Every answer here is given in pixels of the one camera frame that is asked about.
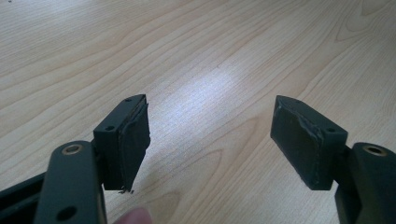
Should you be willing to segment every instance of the small hole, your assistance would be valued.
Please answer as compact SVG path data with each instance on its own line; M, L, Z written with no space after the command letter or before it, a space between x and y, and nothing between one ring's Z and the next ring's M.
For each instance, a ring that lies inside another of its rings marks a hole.
M384 149L374 146L365 146L363 147L367 152L376 155L376 156L387 156L387 152Z
M105 128L106 131L111 131L111 130L113 130L113 129L114 129L114 126L107 126L107 127Z
M71 147L68 147L65 151L67 153L75 153L75 152L77 152L77 150L78 150L77 146L71 146Z
M58 221L66 221L73 217L77 212L77 208L75 206L68 206L62 211L58 213L58 216L56 216L56 219Z
M82 150L82 145L69 145L62 149L62 153L66 156L76 154Z

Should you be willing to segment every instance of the wood grain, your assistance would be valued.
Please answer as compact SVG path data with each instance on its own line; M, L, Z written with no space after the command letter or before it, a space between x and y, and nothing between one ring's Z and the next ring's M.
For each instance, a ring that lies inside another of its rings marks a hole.
M109 222L337 223L269 137L275 97L396 148L396 1L0 3L0 189L145 93L152 143Z

